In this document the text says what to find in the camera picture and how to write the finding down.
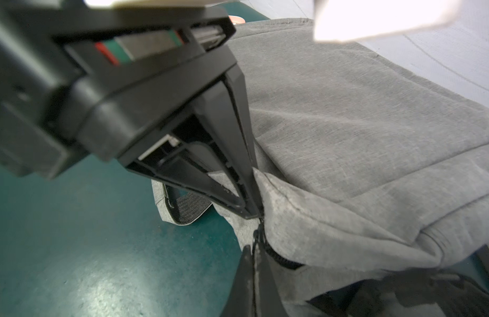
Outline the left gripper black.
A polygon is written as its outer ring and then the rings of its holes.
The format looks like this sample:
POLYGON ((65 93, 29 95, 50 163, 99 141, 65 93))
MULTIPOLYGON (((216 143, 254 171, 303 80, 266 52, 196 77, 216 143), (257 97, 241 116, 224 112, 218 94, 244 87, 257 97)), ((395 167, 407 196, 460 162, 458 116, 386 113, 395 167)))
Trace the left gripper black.
POLYGON ((55 178, 94 155, 148 178, 212 137, 193 110, 239 93, 220 8, 0 1, 0 165, 55 178))

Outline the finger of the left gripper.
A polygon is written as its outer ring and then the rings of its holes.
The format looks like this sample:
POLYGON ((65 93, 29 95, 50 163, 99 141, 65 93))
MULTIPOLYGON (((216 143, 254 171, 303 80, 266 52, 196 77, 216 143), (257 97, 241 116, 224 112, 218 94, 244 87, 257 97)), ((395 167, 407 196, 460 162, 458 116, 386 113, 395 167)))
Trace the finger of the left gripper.
POLYGON ((179 146, 167 152, 160 146, 126 169, 166 185, 202 195, 243 219, 252 218, 252 166, 242 173, 216 146, 179 146))
POLYGON ((264 215, 254 169, 257 167, 251 117, 244 74, 239 66, 226 71, 223 80, 210 87, 190 103, 202 130, 195 144, 216 146, 240 172, 245 164, 252 166, 252 216, 264 215))

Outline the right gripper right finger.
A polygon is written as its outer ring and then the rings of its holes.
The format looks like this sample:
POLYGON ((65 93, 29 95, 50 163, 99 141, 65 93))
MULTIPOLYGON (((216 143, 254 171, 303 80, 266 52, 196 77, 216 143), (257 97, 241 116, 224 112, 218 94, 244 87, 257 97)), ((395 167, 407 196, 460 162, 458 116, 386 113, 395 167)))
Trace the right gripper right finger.
POLYGON ((261 242, 254 242, 254 302, 257 317, 287 317, 261 242))

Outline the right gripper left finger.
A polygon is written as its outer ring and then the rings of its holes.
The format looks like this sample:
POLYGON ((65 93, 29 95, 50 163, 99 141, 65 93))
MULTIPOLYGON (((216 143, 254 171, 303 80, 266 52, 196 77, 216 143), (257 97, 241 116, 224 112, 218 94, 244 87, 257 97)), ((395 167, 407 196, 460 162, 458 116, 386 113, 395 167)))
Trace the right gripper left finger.
POLYGON ((243 248, 231 291, 220 317, 254 316, 254 284, 254 261, 248 245, 243 248))

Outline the grey zippered laptop bag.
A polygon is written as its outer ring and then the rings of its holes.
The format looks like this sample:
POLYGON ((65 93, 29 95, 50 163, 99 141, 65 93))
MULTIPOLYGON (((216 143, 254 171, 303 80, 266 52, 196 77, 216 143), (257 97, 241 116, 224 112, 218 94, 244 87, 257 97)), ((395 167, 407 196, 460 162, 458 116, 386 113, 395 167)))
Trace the grey zippered laptop bag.
POLYGON ((450 266, 489 242, 489 108, 308 19, 237 27, 269 261, 353 249, 450 266))

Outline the grey laptop sleeve bag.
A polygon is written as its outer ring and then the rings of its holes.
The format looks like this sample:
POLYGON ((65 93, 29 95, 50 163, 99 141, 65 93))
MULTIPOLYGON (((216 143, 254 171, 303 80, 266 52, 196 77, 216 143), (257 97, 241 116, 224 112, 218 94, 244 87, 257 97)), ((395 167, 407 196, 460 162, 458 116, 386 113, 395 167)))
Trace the grey laptop sleeve bag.
POLYGON ((319 252, 303 265, 273 265, 290 316, 489 316, 489 292, 435 267, 382 268, 353 249, 319 252))

